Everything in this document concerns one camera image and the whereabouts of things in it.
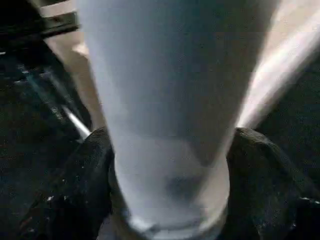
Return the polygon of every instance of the pvc pipe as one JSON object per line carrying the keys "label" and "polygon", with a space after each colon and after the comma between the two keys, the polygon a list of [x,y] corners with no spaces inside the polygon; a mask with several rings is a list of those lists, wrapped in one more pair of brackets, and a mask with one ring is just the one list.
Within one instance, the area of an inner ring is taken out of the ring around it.
{"label": "pvc pipe", "polygon": [[270,0],[78,0],[131,229],[152,240],[226,217],[226,154]]}

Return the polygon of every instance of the black surface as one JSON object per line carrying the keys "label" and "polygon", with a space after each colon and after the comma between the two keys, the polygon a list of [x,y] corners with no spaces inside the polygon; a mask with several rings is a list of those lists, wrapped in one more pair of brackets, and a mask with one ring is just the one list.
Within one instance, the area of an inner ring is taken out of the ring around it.
{"label": "black surface", "polygon": [[320,187],[320,56],[258,126]]}
{"label": "black surface", "polygon": [[0,239],[12,239],[51,174],[79,145],[62,105],[91,127],[73,80],[43,41],[0,55]]}
{"label": "black surface", "polygon": [[93,240],[111,210],[104,128],[94,131],[56,172],[19,226],[19,239]]}
{"label": "black surface", "polygon": [[27,0],[6,0],[1,4],[0,50],[5,51],[16,39],[31,40],[45,29],[44,22]]}

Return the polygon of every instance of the white pipe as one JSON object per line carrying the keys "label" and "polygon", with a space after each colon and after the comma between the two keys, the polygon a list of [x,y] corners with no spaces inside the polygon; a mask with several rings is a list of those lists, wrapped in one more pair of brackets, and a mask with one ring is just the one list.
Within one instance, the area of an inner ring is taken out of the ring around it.
{"label": "white pipe", "polygon": [[78,0],[129,226],[152,240],[223,226],[226,154],[273,1]]}

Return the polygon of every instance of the white cylindrical tube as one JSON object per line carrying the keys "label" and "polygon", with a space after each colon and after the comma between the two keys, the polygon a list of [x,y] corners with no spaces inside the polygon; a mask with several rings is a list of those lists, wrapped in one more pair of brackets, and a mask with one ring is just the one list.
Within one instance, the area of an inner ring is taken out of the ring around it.
{"label": "white cylindrical tube", "polygon": [[217,234],[226,154],[274,4],[77,3],[127,223],[153,240]]}

